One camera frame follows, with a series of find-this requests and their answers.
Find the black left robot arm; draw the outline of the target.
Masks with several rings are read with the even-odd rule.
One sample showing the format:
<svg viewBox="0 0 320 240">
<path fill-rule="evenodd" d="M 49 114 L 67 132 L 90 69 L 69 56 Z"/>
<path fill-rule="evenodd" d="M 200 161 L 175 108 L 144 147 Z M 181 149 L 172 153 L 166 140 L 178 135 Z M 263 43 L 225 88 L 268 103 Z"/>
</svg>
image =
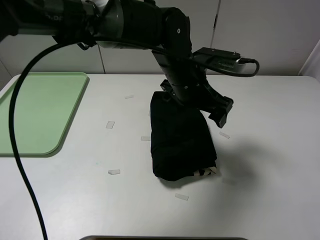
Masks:
<svg viewBox="0 0 320 240">
<path fill-rule="evenodd" d="M 208 48 L 192 51 L 190 19 L 176 7 L 153 0 L 3 0 L 0 37 L 52 36 L 61 45 L 87 48 L 151 50 L 166 76 L 164 90 L 178 103 L 209 113 L 222 128 L 233 106 L 231 98 L 210 87 Z"/>
</svg>

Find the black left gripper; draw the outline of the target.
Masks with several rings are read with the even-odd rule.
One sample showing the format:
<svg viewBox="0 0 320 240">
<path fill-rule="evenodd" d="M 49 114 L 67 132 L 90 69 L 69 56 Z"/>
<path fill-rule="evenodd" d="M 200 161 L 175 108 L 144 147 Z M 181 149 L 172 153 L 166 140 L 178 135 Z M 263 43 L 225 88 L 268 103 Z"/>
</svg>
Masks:
<svg viewBox="0 0 320 240">
<path fill-rule="evenodd" d="M 234 104 L 233 99 L 213 89 L 204 75 L 167 75 L 160 87 L 180 105 L 208 113 L 209 119 L 219 128 L 226 124 L 227 115 Z"/>
</svg>

